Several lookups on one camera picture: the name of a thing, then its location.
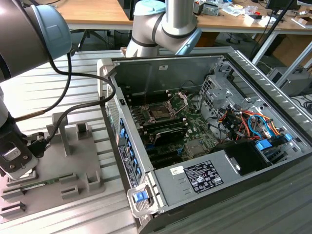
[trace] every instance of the black cable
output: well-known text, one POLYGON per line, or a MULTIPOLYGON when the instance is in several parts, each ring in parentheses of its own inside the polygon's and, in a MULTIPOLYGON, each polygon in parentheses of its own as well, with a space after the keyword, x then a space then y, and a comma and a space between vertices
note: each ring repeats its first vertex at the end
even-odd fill
POLYGON ((218 119, 218 117, 216 117, 216 116, 211 116, 211 117, 208 117, 207 119, 205 119, 205 121, 207 122, 209 119, 218 119))
POLYGON ((263 31, 261 37, 259 38, 258 42, 254 45, 253 50, 252 50, 251 53, 250 53, 250 60, 252 60, 251 57, 252 57, 252 55, 253 55, 253 52, 254 52, 255 48, 258 46, 258 43, 261 41, 262 37, 265 35, 265 32, 267 31, 267 28, 268 28, 268 26, 269 26, 269 24, 270 24, 271 18, 272 18, 272 14, 270 15, 269 21, 268 21, 267 25, 265 26, 265 29, 264 29, 264 31, 263 31))
POLYGON ((31 113, 31 114, 27 114, 27 115, 24 115, 24 116, 20 116, 20 117, 14 118, 15 122, 20 122, 20 121, 23 121, 23 120, 27 120, 27 119, 30 119, 30 118, 33 118, 33 117, 37 117, 37 116, 43 115, 44 113, 47 113, 48 111, 51 111, 53 108, 55 108, 57 105, 59 105, 59 103, 64 99, 64 97, 65 97, 65 95, 66 95, 66 93, 68 91, 68 88, 69 88, 69 85, 70 85, 70 82, 71 82, 71 78, 72 78, 72 61, 71 61, 70 53, 67 53, 67 61, 68 61, 67 81, 66 81, 64 90, 63 90, 62 94, 59 96, 59 98, 57 99, 57 101, 53 105, 51 105, 50 107, 48 107, 48 108, 46 108, 44 110, 37 111, 37 112, 31 113))
POLYGON ((299 100, 295 99, 295 97, 291 97, 291 99, 297 101, 302 108, 305 108, 299 100))
POLYGON ((249 57, 249 60, 253 60, 254 57, 257 55, 257 53, 259 52, 260 48, 264 45, 264 43, 267 41, 267 39, 269 38, 269 36, 272 34, 272 32, 274 31, 274 29, 276 28, 276 26, 278 25, 278 23, 283 19, 284 15, 286 14, 287 10, 290 8, 290 6, 293 4, 295 0, 290 0, 289 3, 287 4, 287 6, 285 7, 285 9, 281 12, 281 14, 278 16, 277 20, 274 22, 274 24, 272 25, 272 27, 269 29, 268 33, 266 34, 265 38, 263 39, 263 41, 261 42, 259 48, 257 50, 255 50, 251 56, 249 57))
POLYGON ((102 100, 100 100, 100 101, 93 101, 93 102, 89 102, 89 103, 84 103, 84 104, 76 105, 76 106, 73 106, 73 107, 67 109, 66 111, 64 111, 63 114, 62 114, 62 115, 59 117, 59 119, 57 120, 56 124, 54 125, 54 128, 53 128, 51 134, 47 137, 46 140, 47 140, 48 142, 50 142, 51 139, 55 136, 55 134, 57 133, 57 131, 58 131, 58 129, 59 129, 59 126, 60 126, 62 120, 63 120, 70 112, 72 112, 72 111, 74 111, 74 110, 77 110, 77 109, 81 109, 81 108, 86 108, 86 107, 91 107, 91 106, 102 105, 102 104, 108 102, 109 100, 111 100, 111 99, 114 97, 115 93, 116 93, 116 88, 115 88, 115 86, 114 86, 109 80, 107 80, 107 79, 104 79, 104 78, 99 77, 99 76, 96 76, 96 75, 84 74, 84 73, 72 73, 72 75, 73 75, 73 76, 92 77, 92 78, 100 79, 100 80, 102 80, 102 81, 108 83, 108 84, 112 87, 112 89, 113 89, 113 90, 112 90, 112 93, 111 93, 108 97, 106 97, 106 98, 104 98, 104 99, 102 99, 102 100))
POLYGON ((232 33, 227 33, 227 34, 230 36, 230 40, 231 40, 231 39, 234 39, 234 40, 236 40, 236 41, 241 41, 240 39, 235 39, 235 38, 233 37, 232 33))
POLYGON ((267 3, 265 5, 260 4, 261 2, 258 2, 260 6, 263 6, 264 8, 266 8, 266 6, 268 5, 267 3))
POLYGON ((118 32, 118 33, 123 34, 123 35, 130 35, 131 34, 131 33, 122 33, 122 32, 117 31, 117 30, 115 30, 115 32, 118 32))
MULTIPOLYGON (((35 0, 29 0, 29 1, 30 1, 33 5, 35 5, 35 6, 40 6, 40 5, 42 5, 42 4, 37 3, 35 0)), ((45 4, 43 4, 43 5, 50 5, 50 4, 57 3, 57 2, 59 2, 59 1, 62 1, 62 0, 56 0, 56 1, 54 1, 54 2, 45 3, 45 4)))
POLYGON ((221 135, 222 135, 220 126, 221 126, 221 123, 218 124, 219 133, 220 133, 219 139, 221 139, 221 135))
POLYGON ((197 85, 197 84, 195 84, 192 80, 189 79, 189 80, 187 80, 187 81, 185 81, 185 82, 183 82, 183 83, 181 84, 180 89, 182 89, 183 86, 184 86, 187 82, 192 83, 192 84, 193 84, 194 86, 196 86, 196 87, 198 87, 198 86, 201 87, 201 85, 197 85))
POLYGON ((68 61, 68 75, 67 75, 67 82, 65 84, 65 88, 62 92, 62 94, 59 96, 58 100, 50 107, 46 108, 45 110, 43 110, 45 113, 48 111, 51 111, 54 107, 56 107, 57 105, 59 105, 59 103, 63 100, 63 98, 65 97, 69 85, 70 85, 70 81, 72 78, 72 60, 71 60, 71 56, 70 53, 67 53, 67 61, 68 61))
POLYGON ((73 106, 73 107, 67 109, 67 110, 59 117, 59 119, 57 120, 57 122, 56 122, 56 124, 54 125, 54 128, 53 128, 53 130, 52 130, 50 136, 47 137, 46 142, 50 142, 51 139, 52 139, 52 138, 54 137, 54 135, 56 134, 56 132, 58 131, 58 128, 59 128, 59 126, 60 126, 60 124, 61 124, 61 121, 62 121, 71 111, 74 111, 74 110, 77 110, 77 109, 81 109, 81 108, 86 108, 86 107, 91 107, 91 106, 96 106, 96 105, 102 105, 102 104, 104 104, 105 102, 107 102, 107 101, 109 101, 109 100, 111 100, 111 99, 113 98, 113 96, 114 96, 115 93, 116 93, 116 88, 115 88, 115 86, 113 85, 113 83, 112 83, 110 80, 105 79, 105 78, 100 77, 100 76, 96 76, 96 75, 92 75, 92 74, 71 73, 71 72, 63 72, 63 71, 60 71, 60 70, 55 66, 55 64, 54 64, 53 58, 52 58, 52 56, 51 56, 51 54, 50 54, 50 52, 49 52, 49 49, 47 48, 47 45, 46 45, 46 43, 45 43, 45 41, 44 41, 44 38, 43 38, 41 32, 38 31, 38 29, 36 28, 36 26, 34 25, 34 23, 31 21, 31 19, 30 19, 30 17, 28 16, 28 14, 26 13, 25 9, 17 2, 17 0, 14 0, 14 3, 15 3, 15 5, 17 6, 17 8, 24 14, 25 18, 26 18, 27 21, 32 25, 34 31, 35 31, 36 34, 38 35, 38 37, 39 37, 39 39, 40 39, 40 41, 41 41, 41 44, 42 44, 42 46, 43 46, 43 48, 44 48, 44 50, 45 50, 45 52, 46 52, 46 54, 47 54, 47 56, 48 56, 48 58, 49 58, 50 65, 51 65, 51 67, 53 68, 53 70, 54 70, 55 72, 57 72, 57 73, 60 74, 60 75, 66 75, 66 76, 69 76, 69 75, 71 74, 72 76, 82 76, 82 77, 96 78, 96 79, 99 79, 99 80, 102 80, 102 81, 108 83, 108 84, 111 86, 111 88, 112 88, 112 93, 111 93, 108 97, 106 97, 106 98, 104 98, 104 99, 102 99, 102 100, 100 100, 100 101, 94 101, 94 102, 90 102, 90 103, 84 103, 84 104, 76 105, 76 106, 73 106))

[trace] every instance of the chip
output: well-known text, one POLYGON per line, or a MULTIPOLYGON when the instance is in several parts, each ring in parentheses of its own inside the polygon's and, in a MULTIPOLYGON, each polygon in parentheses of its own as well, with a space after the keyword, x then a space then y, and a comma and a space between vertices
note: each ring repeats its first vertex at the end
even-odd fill
POLYGON ((196 156, 205 152, 204 147, 200 143, 200 140, 195 139, 186 143, 186 148, 190 152, 190 155, 196 156))

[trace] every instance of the cardboard box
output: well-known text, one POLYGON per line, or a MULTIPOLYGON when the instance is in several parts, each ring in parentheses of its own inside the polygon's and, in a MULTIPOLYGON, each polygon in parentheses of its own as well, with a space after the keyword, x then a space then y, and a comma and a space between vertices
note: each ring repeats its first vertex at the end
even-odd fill
POLYGON ((312 16, 312 7, 302 6, 298 11, 298 16, 296 18, 305 18, 312 16))
POLYGON ((302 24, 302 25, 312 25, 312 16, 311 17, 298 17, 296 16, 294 18, 295 21, 297 21, 298 23, 302 24))

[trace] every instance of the motherboard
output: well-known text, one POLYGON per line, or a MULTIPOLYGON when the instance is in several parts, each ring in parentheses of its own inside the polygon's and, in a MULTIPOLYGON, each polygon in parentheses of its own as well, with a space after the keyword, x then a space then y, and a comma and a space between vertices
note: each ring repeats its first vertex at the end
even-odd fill
POLYGON ((206 155, 219 143, 186 92, 167 91, 165 97, 167 100, 148 104, 142 97, 142 105, 130 106, 155 168, 206 155))

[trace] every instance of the blue cable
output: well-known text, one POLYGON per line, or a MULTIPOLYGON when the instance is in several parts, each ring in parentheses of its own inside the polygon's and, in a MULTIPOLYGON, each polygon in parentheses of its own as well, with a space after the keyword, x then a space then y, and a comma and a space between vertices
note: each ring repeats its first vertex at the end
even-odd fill
MULTIPOLYGON (((253 116, 258 117, 259 119, 261 119, 261 120, 264 122, 264 124, 265 124, 265 126, 266 126, 266 128, 267 128, 267 130, 268 130, 268 132, 270 133, 271 136, 276 136, 276 134, 269 128, 268 123, 266 122, 266 120, 265 120, 262 116, 259 116, 259 115, 253 115, 253 116)), ((250 120, 251 120, 251 118, 252 118, 253 116, 250 116, 249 119, 248 119, 248 127, 250 128, 250 130, 251 130, 253 133, 257 134, 257 135, 260 137, 260 139, 262 139, 261 135, 260 135, 258 132, 254 131, 254 130, 252 129, 252 127, 251 127, 250 120)))
POLYGON ((262 140, 261 134, 258 133, 258 132, 256 132, 256 131, 254 131, 253 128, 251 127, 251 124, 250 124, 250 119, 251 119, 251 117, 252 117, 252 116, 250 116, 249 119, 248 119, 248 127, 249 127, 250 131, 252 131, 253 133, 257 134, 257 135, 260 137, 260 139, 262 140))

